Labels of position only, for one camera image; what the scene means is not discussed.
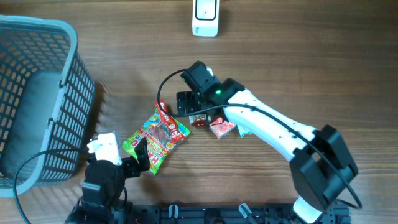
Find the small red juice box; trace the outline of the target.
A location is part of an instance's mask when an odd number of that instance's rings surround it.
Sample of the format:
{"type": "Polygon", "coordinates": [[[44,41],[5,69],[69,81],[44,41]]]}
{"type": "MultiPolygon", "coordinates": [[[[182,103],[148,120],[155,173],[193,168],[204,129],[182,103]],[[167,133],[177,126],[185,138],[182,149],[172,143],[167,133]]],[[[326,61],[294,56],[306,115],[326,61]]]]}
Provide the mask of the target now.
{"type": "Polygon", "coordinates": [[[232,131],[236,125],[234,123],[225,121],[223,118],[217,118],[209,126],[209,129],[220,139],[232,131]]]}

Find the teal tissue packet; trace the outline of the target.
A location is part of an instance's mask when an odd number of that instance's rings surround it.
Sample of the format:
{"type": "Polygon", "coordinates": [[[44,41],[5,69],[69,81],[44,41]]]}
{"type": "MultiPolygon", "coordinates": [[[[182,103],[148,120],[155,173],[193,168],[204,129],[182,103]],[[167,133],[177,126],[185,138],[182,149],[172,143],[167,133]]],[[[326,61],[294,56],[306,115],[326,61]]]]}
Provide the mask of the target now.
{"type": "Polygon", "coordinates": [[[245,135],[252,134],[252,132],[250,130],[248,130],[242,126],[237,125],[237,129],[238,129],[238,132],[239,132],[239,135],[241,138],[243,138],[245,135]]]}

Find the grey plastic shopping basket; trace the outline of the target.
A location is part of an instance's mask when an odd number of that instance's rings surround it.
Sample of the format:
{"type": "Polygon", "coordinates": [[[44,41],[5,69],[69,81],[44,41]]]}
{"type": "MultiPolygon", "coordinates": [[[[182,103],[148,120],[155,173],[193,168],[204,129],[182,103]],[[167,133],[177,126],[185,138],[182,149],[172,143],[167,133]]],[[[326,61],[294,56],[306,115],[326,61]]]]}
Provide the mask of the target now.
{"type": "Polygon", "coordinates": [[[1,197],[75,174],[94,99],[70,24],[1,16],[1,197]]]}

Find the red Nescafe coffee stick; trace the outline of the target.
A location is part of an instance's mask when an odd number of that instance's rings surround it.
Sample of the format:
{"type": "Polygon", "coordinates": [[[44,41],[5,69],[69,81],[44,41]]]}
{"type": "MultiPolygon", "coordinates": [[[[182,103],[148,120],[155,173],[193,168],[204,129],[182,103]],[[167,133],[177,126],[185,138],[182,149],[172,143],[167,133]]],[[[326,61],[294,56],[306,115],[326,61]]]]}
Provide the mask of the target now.
{"type": "Polygon", "coordinates": [[[164,102],[162,100],[156,101],[155,106],[159,111],[161,120],[170,131],[171,142],[176,143],[185,139],[185,136],[177,129],[177,124],[173,118],[164,112],[164,102]]]}

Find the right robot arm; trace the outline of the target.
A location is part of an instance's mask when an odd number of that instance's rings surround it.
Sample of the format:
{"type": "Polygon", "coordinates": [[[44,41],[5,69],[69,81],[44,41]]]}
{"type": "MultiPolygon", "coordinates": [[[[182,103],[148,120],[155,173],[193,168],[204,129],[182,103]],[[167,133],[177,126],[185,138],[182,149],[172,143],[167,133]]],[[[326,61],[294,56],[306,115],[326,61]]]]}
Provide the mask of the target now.
{"type": "Polygon", "coordinates": [[[292,210],[300,221],[318,221],[344,190],[357,197],[350,182],[358,175],[358,166],[337,129],[294,121],[236,80],[219,81],[201,61],[180,71],[180,76],[190,89],[177,93],[179,116],[223,118],[255,134],[289,162],[299,195],[292,210]]]}

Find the green lidded jar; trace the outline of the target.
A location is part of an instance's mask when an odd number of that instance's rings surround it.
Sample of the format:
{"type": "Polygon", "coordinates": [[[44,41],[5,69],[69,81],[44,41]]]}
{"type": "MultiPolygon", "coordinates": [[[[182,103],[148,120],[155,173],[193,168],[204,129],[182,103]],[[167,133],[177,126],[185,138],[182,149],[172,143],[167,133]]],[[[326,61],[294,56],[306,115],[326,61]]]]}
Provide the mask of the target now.
{"type": "Polygon", "coordinates": [[[189,122],[194,127],[206,126],[211,118],[207,114],[196,114],[188,117],[189,122]]]}

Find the Haribo gummy candy bag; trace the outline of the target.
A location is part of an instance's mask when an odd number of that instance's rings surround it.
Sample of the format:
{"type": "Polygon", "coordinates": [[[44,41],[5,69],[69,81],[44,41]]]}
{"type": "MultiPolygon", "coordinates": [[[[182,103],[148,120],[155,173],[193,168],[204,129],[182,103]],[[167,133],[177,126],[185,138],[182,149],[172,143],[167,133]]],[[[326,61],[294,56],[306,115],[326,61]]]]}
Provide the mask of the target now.
{"type": "Polygon", "coordinates": [[[123,142],[122,147],[127,153],[137,159],[136,147],[142,138],[146,138],[150,171],[156,175],[164,159],[190,134],[190,130],[176,119],[175,124],[177,125],[177,131],[182,136],[177,138],[176,141],[174,141],[169,128],[159,114],[159,110],[156,109],[155,113],[142,127],[123,142]]]}

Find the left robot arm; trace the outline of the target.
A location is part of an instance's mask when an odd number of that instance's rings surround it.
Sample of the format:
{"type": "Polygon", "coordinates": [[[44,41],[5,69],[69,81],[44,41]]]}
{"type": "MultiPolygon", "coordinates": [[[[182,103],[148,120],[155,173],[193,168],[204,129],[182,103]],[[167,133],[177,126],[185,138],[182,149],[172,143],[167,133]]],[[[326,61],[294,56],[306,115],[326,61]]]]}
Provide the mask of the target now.
{"type": "Polygon", "coordinates": [[[82,185],[83,195],[65,223],[139,223],[127,201],[126,179],[139,177],[150,169],[147,139],[138,141],[135,156],[120,158],[113,140],[96,139],[88,144],[89,158],[82,185]]]}

